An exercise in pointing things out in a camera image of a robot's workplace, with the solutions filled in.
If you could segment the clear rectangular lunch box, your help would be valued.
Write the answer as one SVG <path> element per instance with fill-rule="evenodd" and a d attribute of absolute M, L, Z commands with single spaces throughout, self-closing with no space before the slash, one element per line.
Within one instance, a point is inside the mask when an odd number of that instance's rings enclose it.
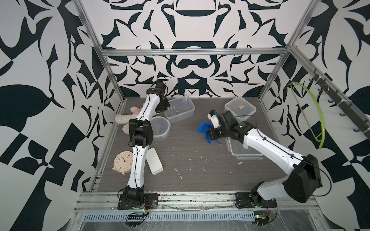
<path fill-rule="evenodd" d="M 242 97 L 236 97 L 225 104 L 225 110 L 230 111 L 238 121 L 249 119 L 256 112 L 256 107 Z"/>
<path fill-rule="evenodd" d="M 164 112 L 171 124 L 193 117 L 195 106 L 188 96 L 174 98 L 169 101 L 170 107 Z"/>

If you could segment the clear lunch box lid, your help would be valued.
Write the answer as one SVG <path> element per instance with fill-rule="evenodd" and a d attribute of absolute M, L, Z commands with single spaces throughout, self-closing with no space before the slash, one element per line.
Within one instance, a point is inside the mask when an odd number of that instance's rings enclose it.
<path fill-rule="evenodd" d="M 247 147 L 240 143 L 237 140 L 233 140 L 230 137 L 225 139 L 225 144 L 227 150 L 237 159 L 240 161 L 248 161 L 248 160 L 261 160 L 263 159 L 263 155 L 259 153 L 257 150 Z"/>

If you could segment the blue cleaning cloth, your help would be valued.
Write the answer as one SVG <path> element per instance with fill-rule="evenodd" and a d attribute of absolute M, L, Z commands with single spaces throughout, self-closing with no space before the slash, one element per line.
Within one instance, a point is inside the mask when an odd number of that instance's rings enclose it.
<path fill-rule="evenodd" d="M 209 144 L 212 143 L 212 140 L 208 134 L 211 128 L 213 128 L 212 122 L 202 122 L 197 129 L 197 132 L 199 134 L 203 134 L 205 136 L 206 142 Z"/>

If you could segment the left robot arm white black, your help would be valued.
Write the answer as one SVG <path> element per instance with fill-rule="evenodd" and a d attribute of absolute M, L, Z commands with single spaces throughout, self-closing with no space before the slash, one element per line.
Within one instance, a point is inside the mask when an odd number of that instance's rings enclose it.
<path fill-rule="evenodd" d="M 129 121 L 129 144 L 133 149 L 133 162 L 130 178 L 124 188 L 121 201 L 126 207 L 139 208 L 144 204 L 144 169 L 146 154 L 154 139 L 151 119 L 155 114 L 169 107 L 165 98 L 166 85 L 157 82 L 155 87 L 146 91 L 146 99 L 139 115 Z"/>

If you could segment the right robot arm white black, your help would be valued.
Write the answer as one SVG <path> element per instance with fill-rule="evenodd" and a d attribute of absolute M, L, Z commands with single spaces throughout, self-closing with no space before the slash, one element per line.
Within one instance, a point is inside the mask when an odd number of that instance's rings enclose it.
<path fill-rule="evenodd" d="M 277 198 L 291 198 L 306 203 L 315 190 L 322 186 L 319 162 L 316 157 L 294 152 L 263 134 L 248 121 L 238 122 L 230 111 L 208 113 L 212 127 L 211 140 L 231 138 L 251 147 L 280 167 L 286 177 L 258 183 L 247 196 L 237 198 L 237 208 L 263 208 L 275 204 Z"/>

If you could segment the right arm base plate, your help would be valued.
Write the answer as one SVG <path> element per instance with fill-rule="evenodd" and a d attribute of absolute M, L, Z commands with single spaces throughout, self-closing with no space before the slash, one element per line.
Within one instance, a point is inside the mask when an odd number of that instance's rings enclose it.
<path fill-rule="evenodd" d="M 258 193 L 235 193 L 236 208 L 276 208 L 275 199 L 264 200 Z"/>

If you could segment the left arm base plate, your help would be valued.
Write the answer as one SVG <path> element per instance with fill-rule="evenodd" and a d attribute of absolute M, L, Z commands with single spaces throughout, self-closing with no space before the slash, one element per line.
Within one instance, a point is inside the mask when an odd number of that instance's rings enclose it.
<path fill-rule="evenodd" d="M 119 196 L 118 210 L 151 209 L 158 205 L 158 200 L 159 194 L 157 193 L 145 193 L 139 197 L 129 196 L 123 193 Z"/>

